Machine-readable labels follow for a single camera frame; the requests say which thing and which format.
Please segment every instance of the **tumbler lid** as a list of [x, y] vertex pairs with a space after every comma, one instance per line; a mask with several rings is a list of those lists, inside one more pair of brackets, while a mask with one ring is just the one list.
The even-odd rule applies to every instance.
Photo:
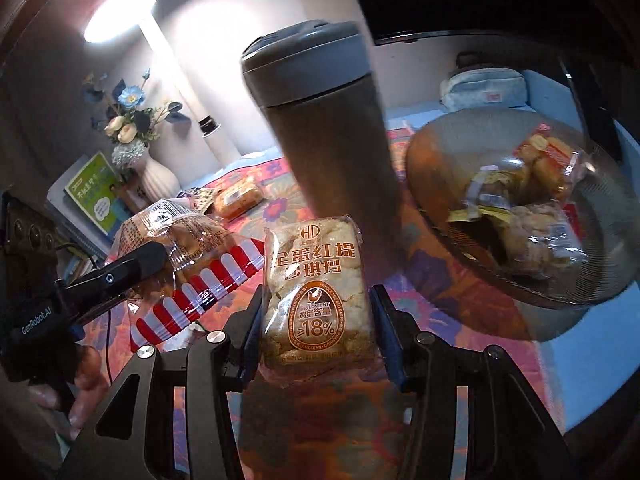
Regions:
[[299, 101], [371, 72], [353, 22], [309, 20], [255, 40], [242, 53], [244, 81], [260, 107]]

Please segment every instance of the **green book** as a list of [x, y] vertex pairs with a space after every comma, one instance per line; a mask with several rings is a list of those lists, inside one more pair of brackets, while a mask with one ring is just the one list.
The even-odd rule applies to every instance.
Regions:
[[111, 240], [122, 222], [132, 216], [114, 191], [118, 183], [118, 176], [102, 152], [98, 152], [65, 186], [78, 207]]

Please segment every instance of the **colorful tablecloth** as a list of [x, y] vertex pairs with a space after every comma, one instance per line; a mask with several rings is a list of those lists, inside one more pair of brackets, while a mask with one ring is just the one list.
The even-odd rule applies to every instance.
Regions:
[[[392, 159], [404, 183], [404, 153], [411, 132], [392, 130], [388, 135]], [[247, 173], [264, 186], [268, 200], [232, 222], [231, 230], [262, 239], [265, 226], [314, 217], [284, 158], [232, 171], [209, 186], [231, 184]], [[404, 272], [385, 282], [396, 307], [411, 313], [421, 329], [452, 345], [478, 351], [489, 344], [503, 346], [563, 430], [554, 371], [545, 367], [514, 301], [450, 256], [424, 224], [406, 188], [403, 193], [402, 242], [408, 263]], [[201, 318], [202, 324], [208, 330], [221, 329], [231, 313], [247, 306], [261, 282], [260, 272], [215, 304]], [[131, 355], [124, 304], [114, 309], [112, 323], [110, 364], [117, 374]], [[102, 316], [86, 327], [84, 343], [104, 354], [105, 336], [106, 316]], [[458, 423], [466, 426], [466, 390], [459, 390]], [[329, 383], [285, 390], [258, 374], [242, 396], [230, 394], [229, 401], [242, 460], [258, 478], [376, 480], [396, 476], [414, 398], [400, 394], [382, 371], [369, 377], [354, 372]], [[175, 396], [174, 419], [176, 465], [187, 470], [184, 392]], [[466, 431], [460, 433], [466, 438]], [[465, 447], [461, 437], [452, 478], [464, 476]]]

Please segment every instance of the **lamp head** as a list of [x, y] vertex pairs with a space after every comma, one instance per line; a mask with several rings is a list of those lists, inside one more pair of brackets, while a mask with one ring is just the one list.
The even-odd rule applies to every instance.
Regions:
[[151, 12], [156, 0], [105, 0], [84, 30], [89, 43], [101, 43], [137, 25]]

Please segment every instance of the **black cable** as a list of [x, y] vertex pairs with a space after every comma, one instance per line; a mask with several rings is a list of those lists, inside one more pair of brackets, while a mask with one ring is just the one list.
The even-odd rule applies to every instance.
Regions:
[[[85, 249], [83, 249], [80, 245], [75, 244], [73, 242], [68, 242], [66, 244], [61, 244], [58, 245], [56, 247], [56, 250], [62, 250], [62, 249], [66, 249], [68, 247], [73, 247], [75, 249], [78, 249], [79, 251], [81, 251], [81, 253], [84, 253], [86, 255], [87, 258], [89, 258], [89, 261], [91, 262], [92, 266], [94, 266], [94, 269], [98, 268], [98, 265], [96, 265], [94, 258], [91, 256], [91, 254], [89, 254]], [[105, 364], [107, 365], [107, 375], [109, 376], [109, 384], [113, 384], [113, 377], [111, 376], [111, 365], [109, 364], [109, 336], [111, 334], [111, 309], [107, 310], [107, 341], [105, 342], [104, 345], [104, 361]]]

